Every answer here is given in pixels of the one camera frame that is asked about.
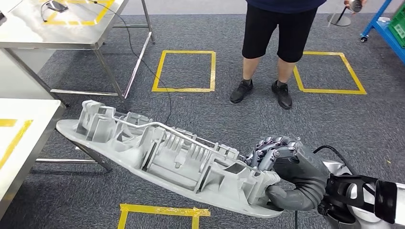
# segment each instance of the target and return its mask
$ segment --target yellow tape square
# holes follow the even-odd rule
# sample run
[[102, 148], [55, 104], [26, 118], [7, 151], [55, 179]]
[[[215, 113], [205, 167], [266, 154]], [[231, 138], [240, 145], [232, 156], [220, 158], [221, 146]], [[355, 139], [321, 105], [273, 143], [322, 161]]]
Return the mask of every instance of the yellow tape square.
[[[176, 54], [211, 54], [211, 75], [210, 75], [210, 88], [166, 88], [159, 87], [159, 79], [162, 73], [164, 59], [167, 53]], [[213, 92], [215, 91], [215, 62], [216, 53], [214, 51], [193, 51], [193, 50], [163, 50], [160, 57], [158, 70], [156, 71], [155, 81], [153, 82], [153, 92]]]
[[304, 88], [302, 84], [301, 77], [299, 76], [297, 67], [294, 68], [294, 76], [298, 84], [298, 88], [303, 92], [309, 93], [333, 93], [333, 94], [367, 94], [365, 89], [363, 88], [360, 80], [357, 78], [356, 73], [354, 73], [353, 68], [350, 66], [349, 62], [347, 61], [346, 57], [342, 52], [309, 52], [305, 51], [304, 55], [337, 55], [340, 56], [344, 65], [346, 66], [347, 70], [349, 71], [350, 75], [352, 76], [354, 82], [357, 85], [359, 90], [336, 90], [336, 89], [310, 89]]
[[[104, 5], [96, 18], [92, 21], [54, 21], [55, 17], [58, 15], [58, 12], [53, 12], [47, 19], [47, 22], [44, 22], [44, 24], [47, 25], [97, 25], [100, 23], [101, 19], [106, 15], [108, 12], [108, 9], [111, 7], [111, 5], [114, 3], [115, 0], [97, 0], [97, 3]], [[61, 0], [59, 1], [61, 4], [95, 4], [91, 1], [87, 0]]]
[[121, 215], [119, 216], [117, 229], [125, 229], [129, 212], [160, 214], [170, 216], [189, 216], [192, 217], [191, 229], [198, 229], [201, 216], [211, 216], [211, 212], [208, 209], [167, 208], [167, 207], [156, 207], [156, 206], [136, 205], [136, 204], [120, 204], [119, 206], [121, 210]]

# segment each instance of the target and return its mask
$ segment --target blue metal shelf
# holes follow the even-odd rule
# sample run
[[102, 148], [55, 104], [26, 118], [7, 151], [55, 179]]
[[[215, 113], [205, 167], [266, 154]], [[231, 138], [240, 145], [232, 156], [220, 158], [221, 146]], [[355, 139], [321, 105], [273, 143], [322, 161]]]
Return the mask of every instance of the blue metal shelf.
[[391, 3], [391, 0], [386, 0], [382, 7], [378, 10], [375, 14], [371, 22], [367, 25], [361, 37], [368, 38], [368, 33], [371, 29], [375, 29], [383, 38], [384, 40], [390, 45], [393, 51], [398, 55], [398, 57], [405, 63], [405, 49], [403, 49], [396, 38], [392, 35], [391, 31], [388, 29], [389, 22], [378, 21], [382, 13], [385, 11], [387, 6]]

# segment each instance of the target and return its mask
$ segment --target black wire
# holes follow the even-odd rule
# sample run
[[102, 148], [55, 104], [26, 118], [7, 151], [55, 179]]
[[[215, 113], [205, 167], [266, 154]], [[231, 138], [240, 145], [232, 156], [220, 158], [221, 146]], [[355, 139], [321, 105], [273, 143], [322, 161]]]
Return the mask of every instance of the black wire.
[[334, 147], [332, 147], [332, 146], [328, 146], [328, 145], [321, 146], [321, 147], [317, 148], [317, 149], [314, 151], [314, 154], [316, 154], [317, 152], [319, 152], [321, 149], [325, 149], [325, 148], [332, 150], [332, 151], [336, 154], [336, 156], [338, 156], [338, 157], [340, 158], [340, 160], [342, 160], [342, 162], [345, 164], [345, 166], [346, 166], [354, 175], [357, 174], [357, 172], [356, 172], [356, 170], [353, 168], [353, 166], [351, 166], [351, 164], [339, 153], [339, 151], [338, 151], [337, 149], [335, 149]]
[[295, 211], [295, 229], [298, 229], [298, 211]]
[[48, 22], [47, 20], [45, 20], [43, 18], [43, 6], [46, 5], [47, 3], [51, 2], [52, 0], [47, 0], [46, 2], [44, 2], [44, 4], [41, 5], [41, 18], [43, 22]]
[[[91, 1], [91, 2], [93, 2], [94, 4], [97, 4], [97, 5], [100, 5], [100, 6], [104, 7], [104, 8], [106, 8], [107, 10], [113, 12], [115, 15], [117, 15], [117, 16], [121, 19], [121, 21], [122, 21], [122, 22], [124, 23], [124, 25], [126, 26], [126, 29], [127, 29], [127, 32], [128, 32], [129, 46], [131, 47], [131, 51], [132, 51], [132, 53], [133, 53], [136, 57], [139, 58], [139, 56], [134, 52], [134, 49], [133, 49], [133, 47], [132, 47], [131, 33], [129, 32], [129, 28], [128, 28], [127, 23], [125, 22], [125, 20], [124, 20], [119, 14], [117, 14], [117, 13], [114, 12], [112, 9], [108, 8], [107, 6], [104, 6], [104, 5], [100, 4], [100, 3], [98, 3], [97, 1], [93, 1], [93, 0], [87, 0], [87, 1]], [[167, 95], [169, 96], [169, 105], [170, 105], [169, 115], [167, 116], [166, 121], [164, 122], [164, 124], [167, 124], [167, 121], [169, 120], [169, 118], [170, 118], [170, 116], [171, 116], [171, 97], [170, 97], [170, 92], [169, 92], [169, 90], [167, 89], [166, 84], [160, 79], [160, 77], [158, 77], [158, 76], [149, 68], [149, 66], [148, 66], [142, 59], [141, 59], [141, 61], [144, 63], [144, 65], [146, 66], [146, 68], [155, 76], [155, 78], [157, 78], [157, 79], [159, 80], [159, 82], [161, 82], [161, 83], [163, 84], [163, 86], [166, 88]]]
[[[356, 170], [354, 170], [353, 166], [351, 166], [351, 164], [342, 156], [342, 154], [340, 154], [339, 151], [332, 146], [328, 146], [328, 145], [321, 146], [314, 151], [314, 154], [319, 152], [321, 149], [325, 149], [325, 148], [332, 150], [340, 158], [340, 160], [342, 160], [342, 162], [345, 164], [345, 166], [353, 173], [353, 175], [358, 174], [356, 172]], [[366, 189], [370, 194], [375, 196], [375, 191], [372, 190], [368, 185], [364, 185], [364, 189]]]

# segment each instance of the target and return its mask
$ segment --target navy shirt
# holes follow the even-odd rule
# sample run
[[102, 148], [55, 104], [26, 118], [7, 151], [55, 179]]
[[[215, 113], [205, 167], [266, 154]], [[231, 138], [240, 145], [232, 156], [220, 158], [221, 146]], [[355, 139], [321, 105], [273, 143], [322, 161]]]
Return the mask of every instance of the navy shirt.
[[247, 3], [262, 10], [278, 13], [300, 13], [313, 10], [326, 0], [246, 0]]

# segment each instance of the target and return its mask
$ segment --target floor marking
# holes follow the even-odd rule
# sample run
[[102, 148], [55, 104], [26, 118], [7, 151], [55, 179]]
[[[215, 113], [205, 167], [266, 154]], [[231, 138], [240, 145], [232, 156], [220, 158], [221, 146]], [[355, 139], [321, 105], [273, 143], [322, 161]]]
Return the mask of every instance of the floor marking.
[[[174, 54], [211, 54], [210, 88], [165, 88], [159, 87], [159, 79], [162, 73], [164, 59], [167, 53]], [[213, 92], [215, 91], [215, 63], [216, 53], [214, 51], [194, 51], [194, 50], [163, 50], [160, 57], [155, 81], [153, 82], [153, 92]]]
[[350, 66], [349, 62], [347, 61], [345, 55], [342, 52], [310, 52], [305, 51], [304, 55], [337, 55], [340, 56], [344, 65], [346, 66], [347, 70], [349, 71], [350, 75], [352, 76], [354, 82], [357, 85], [358, 90], [341, 90], [341, 89], [311, 89], [311, 88], [304, 88], [302, 84], [301, 77], [299, 76], [298, 69], [295, 66], [294, 68], [294, 76], [298, 84], [298, 88], [303, 92], [308, 93], [333, 93], [333, 94], [367, 94], [366, 90], [363, 88], [359, 78], [357, 78], [356, 73], [354, 73], [353, 68]]
[[0, 119], [0, 127], [13, 127], [17, 119]]
[[208, 209], [198, 208], [167, 208], [146, 205], [120, 204], [121, 215], [119, 217], [118, 228], [124, 229], [127, 222], [128, 212], [160, 214], [170, 216], [190, 216], [192, 217], [192, 229], [198, 229], [200, 216], [211, 216]]
[[[96, 18], [93, 21], [54, 21], [55, 17], [58, 15], [58, 12], [53, 12], [46, 20], [47, 22], [43, 22], [47, 25], [97, 25], [100, 23], [102, 18], [107, 14], [108, 9], [112, 6], [115, 0], [98, 0], [99, 4], [105, 3], [105, 7], [98, 13]], [[72, 3], [72, 4], [94, 4], [91, 1], [87, 0], [65, 0], [62, 3]]]
[[24, 122], [24, 124], [22, 125], [21, 129], [18, 131], [18, 133], [16, 134], [16, 136], [13, 138], [13, 140], [11, 141], [11, 143], [9, 144], [9, 146], [6, 149], [6, 152], [4, 153], [3, 158], [0, 160], [0, 169], [3, 167], [3, 165], [6, 163], [7, 159], [9, 159], [10, 155], [12, 154], [14, 148], [17, 146], [18, 142], [21, 140], [22, 136], [24, 135], [24, 133], [28, 130], [28, 128], [30, 127], [31, 123], [33, 120], [27, 120]]

